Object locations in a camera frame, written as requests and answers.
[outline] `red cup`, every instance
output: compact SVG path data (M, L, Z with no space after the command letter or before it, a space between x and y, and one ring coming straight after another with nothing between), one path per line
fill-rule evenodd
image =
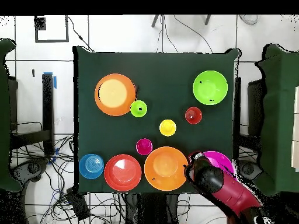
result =
M185 112L185 119L190 124L197 124L203 117L201 111L197 107L191 107Z

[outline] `green bowl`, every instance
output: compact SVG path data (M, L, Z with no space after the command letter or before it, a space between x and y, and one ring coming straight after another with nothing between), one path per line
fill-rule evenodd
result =
M193 82L193 94L205 105L218 104L227 95L227 80L217 71L204 71Z
M131 104L130 111L134 117L141 118L147 113L147 105L142 100L136 100Z

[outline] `bowl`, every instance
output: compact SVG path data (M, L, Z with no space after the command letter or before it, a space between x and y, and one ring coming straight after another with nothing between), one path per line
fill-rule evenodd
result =
M217 71L204 71L193 82L195 98L205 105L215 105L227 95L226 78Z
M172 120L163 120L159 126L162 135L169 137L176 131L176 124Z
M190 107L185 112L185 119L189 124L197 124L200 122L201 118L203 117L201 111L197 107Z
M147 138L142 138L136 143L136 150L141 155L148 155L152 152L152 142Z
M147 113L147 105L142 100L136 100L131 104L130 111L134 117L141 118Z
M96 179L104 171L104 161L98 155L87 154L79 161L79 171L86 179Z

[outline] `orange bowl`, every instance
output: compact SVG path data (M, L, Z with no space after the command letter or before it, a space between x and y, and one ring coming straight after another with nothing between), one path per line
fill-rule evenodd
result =
M128 77L121 74L104 76L95 88L96 105L110 116L128 113L135 99L135 85Z
M161 191L178 189L186 181L184 165L188 165L184 154L173 147L160 147L152 151L144 164L147 181Z

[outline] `pink bowl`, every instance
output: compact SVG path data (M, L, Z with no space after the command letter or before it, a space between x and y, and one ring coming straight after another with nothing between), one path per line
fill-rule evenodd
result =
M152 152L152 142L147 138L140 139L136 143L136 150L141 155L148 155Z
M222 171L234 174L231 161L225 155L217 151L205 151L204 155L214 167L219 167Z

